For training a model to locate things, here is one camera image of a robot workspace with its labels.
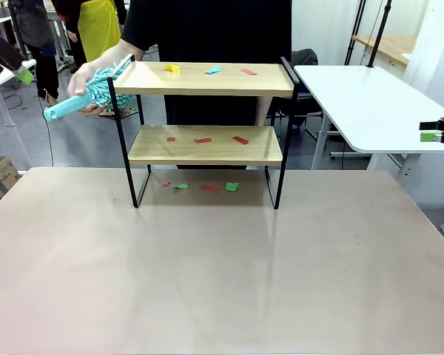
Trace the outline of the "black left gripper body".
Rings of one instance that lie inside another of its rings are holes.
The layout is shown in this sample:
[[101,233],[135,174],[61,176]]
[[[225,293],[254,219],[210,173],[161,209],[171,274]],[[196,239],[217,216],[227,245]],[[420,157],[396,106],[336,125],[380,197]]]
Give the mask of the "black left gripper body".
[[19,70],[21,64],[22,55],[0,35],[0,65],[3,69]]

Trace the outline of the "person's right hand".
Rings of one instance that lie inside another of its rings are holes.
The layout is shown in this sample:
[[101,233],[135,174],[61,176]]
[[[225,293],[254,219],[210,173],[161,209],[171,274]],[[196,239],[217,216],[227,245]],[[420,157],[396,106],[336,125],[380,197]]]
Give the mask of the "person's right hand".
[[[67,92],[70,97],[75,95],[84,95],[86,92],[86,83],[94,76],[95,71],[102,67],[97,61],[91,61],[83,64],[71,77]],[[106,109],[106,106],[97,106],[96,104],[87,105],[81,109],[84,115],[100,115]]]

